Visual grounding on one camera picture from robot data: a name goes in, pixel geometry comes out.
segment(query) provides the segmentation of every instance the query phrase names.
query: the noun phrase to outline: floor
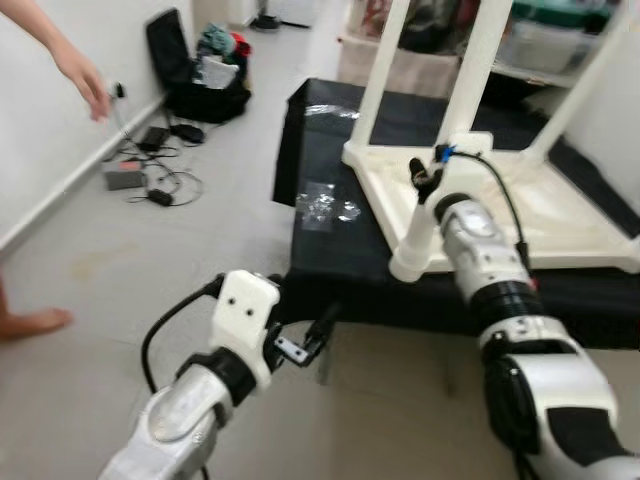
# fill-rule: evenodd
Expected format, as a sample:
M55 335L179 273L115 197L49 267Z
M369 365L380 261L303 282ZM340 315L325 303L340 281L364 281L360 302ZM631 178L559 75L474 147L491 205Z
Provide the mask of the floor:
M286 98L307 76L335 75L345 3L326 0L312 31L248 34L250 111L174 160L205 180L200 201L131 205L95 176L7 259L16 309L60 305L77 321L0 346L1 480L96 478L148 399L138 356L149 326L218 272L287 270L293 213L269 202ZM196 304L158 336L160 383L205 348L213 307ZM640 354L594 355L619 394L621 436L640 450ZM480 385L469 339L341 326L328 385L313 369L280 371L238 410L209 466L218 480L515 478Z

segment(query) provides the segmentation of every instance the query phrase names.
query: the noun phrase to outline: electrical cable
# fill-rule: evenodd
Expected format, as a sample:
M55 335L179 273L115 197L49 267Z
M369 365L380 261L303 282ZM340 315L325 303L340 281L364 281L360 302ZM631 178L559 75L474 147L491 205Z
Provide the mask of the electrical cable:
M184 300L180 301L173 308L171 308L167 313L165 313L160 319L154 323L142 341L142 345L140 347L140 360L142 364L142 373L144 374L145 382L149 387L149 390L152 394L158 393L158 386L156 385L156 381L153 378L153 372L151 371L151 364L149 361L149 348L151 346L151 342L156 334L164 327L169 320L175 317L180 311L184 310L187 306L191 305L193 302L198 300L199 298L208 294L208 286L201 288L200 290L192 293ZM203 480L210 480L209 471L207 467L204 466L200 469L202 473Z
M531 464L528 462L526 456L523 453L514 451L513 463L516 467L518 480L540 480L540 477L535 472L535 470L533 470Z
M507 205L508 205L509 210L511 212L511 217L513 218L513 223L514 223L514 225L516 227L516 231L518 233L518 243L516 243L516 245L515 245L516 250L520 254L520 258L522 259L522 263L524 263L524 266L527 268L527 270L530 271L531 270L531 265L530 265L530 261L529 261L529 247L528 247L527 241L526 241L525 236L524 236L524 231L522 229L522 222L520 221L520 216L518 215L518 211L516 209L516 206L513 203L513 199L511 197L511 195L509 194L509 190L507 189L507 186L505 185L504 181L502 180L502 177L500 176L500 173L498 173L498 171L495 169L495 167L493 165L491 165L491 163L489 163L479 153L472 154L472 153L466 153L466 152L459 152L459 151L454 150L452 148L451 151L448 153L448 157L453 157L453 156L458 156L458 157L463 157L463 158L468 158L470 160L473 160L473 161L483 165L487 170L489 170L491 172L491 174L493 175L493 178L495 178L496 182L498 183L498 186L500 187L500 190L502 191L502 196L504 197L505 201L507 202Z
M189 200L185 200L183 202L180 203L171 203L170 205L166 205L168 207L182 207L185 205L189 205L197 200L200 199L200 197L202 197L202 195L204 194L204 182L196 177L195 175L193 175L190 172L176 172L173 169L171 169L168 165L166 165L164 162L162 162L160 159L161 158L176 158L178 156L180 156L181 152L180 149L176 148L176 147L171 147L171 146L162 146L160 147L160 150L158 150L158 152L147 152L144 151L140 145L133 139L133 137L131 136L131 134L129 133L129 131L124 127L124 122L122 120L122 117L120 115L120 112L117 108L117 105L114 103L113 105L113 112L114 112L114 116L116 119L116 123L118 124L118 128L122 131L122 133L124 134L125 139L127 140L127 142L129 142L136 151L131 151L131 150L127 150L127 149L119 149L117 151L117 154L122 154L122 155L135 155L138 156L140 155L142 158L140 159L140 162L142 163L142 166L144 169L150 167L150 166L158 166L161 169L164 170L165 175L160 177L159 182L164 181L167 177L171 177L175 188L170 191L170 192L164 192L169 194L170 196L174 196L183 186L184 186L184 182L182 182L182 180L180 180L180 175L183 175L189 179L191 179L193 182L196 183L196 193L194 195L193 198L189 199ZM169 117L167 116L167 122L169 124L169 126L171 126L171 121L169 119ZM173 152L173 154L166 154L166 153L161 153L163 151L170 151ZM127 203L140 203L142 201L145 200L150 200L149 198L149 182L148 179L146 177L146 175L144 176L144 181L143 181L143 189L145 192L145 196L137 196L137 197L130 197L127 199Z

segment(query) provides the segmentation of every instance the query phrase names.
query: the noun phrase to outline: charger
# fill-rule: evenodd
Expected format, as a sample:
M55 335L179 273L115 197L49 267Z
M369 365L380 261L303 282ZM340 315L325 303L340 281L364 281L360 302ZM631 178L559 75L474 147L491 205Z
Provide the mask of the charger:
M162 207L170 207L173 205L173 195L162 190L154 188L147 192L147 199L153 203L157 203Z
M204 143L204 132L201 129L194 127L193 125L184 123L181 123L179 125L172 125L171 134L175 135L185 142L189 142L194 145L200 145Z
M142 141L138 143L138 147L143 152L157 152L170 136L171 134L166 128L149 127Z

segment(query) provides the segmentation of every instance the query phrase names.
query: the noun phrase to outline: black table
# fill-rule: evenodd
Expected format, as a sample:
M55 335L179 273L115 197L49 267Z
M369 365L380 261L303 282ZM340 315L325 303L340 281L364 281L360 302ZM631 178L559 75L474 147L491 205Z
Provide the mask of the black table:
M478 329L451 274L426 275L408 285L389 273L391 252L382 231L355 174L341 162L362 93L352 85L309 80L289 101L273 200L294 206L300 194L331 192L335 201L325 204L330 215L324 218L309 215L309 198L301 203L283 289L284 317L288 322L315 319L337 301L346 321L475 336ZM319 114L322 105L333 106L324 109L333 111ZM443 101L387 92L372 143L432 145L445 109ZM543 124L522 112L481 106L474 128L493 132L497 149L518 150ZM611 215L630 234L640 233L638 217L586 159L563 141L551 158L585 192L607 203ZM344 202L360 210L355 219L338 218ZM560 318L585 346L638 348L640 276L589 269L539 271L536 277L548 313Z

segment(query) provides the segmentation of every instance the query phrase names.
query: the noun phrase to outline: black bag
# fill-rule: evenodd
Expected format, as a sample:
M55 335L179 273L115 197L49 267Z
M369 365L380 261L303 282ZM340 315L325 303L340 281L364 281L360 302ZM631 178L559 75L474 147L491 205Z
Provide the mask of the black bag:
M147 41L156 74L167 90L165 107L176 117L223 123L244 113L251 98L244 86L246 65L225 89L193 83L195 62L189 57L178 10L167 10L148 23Z

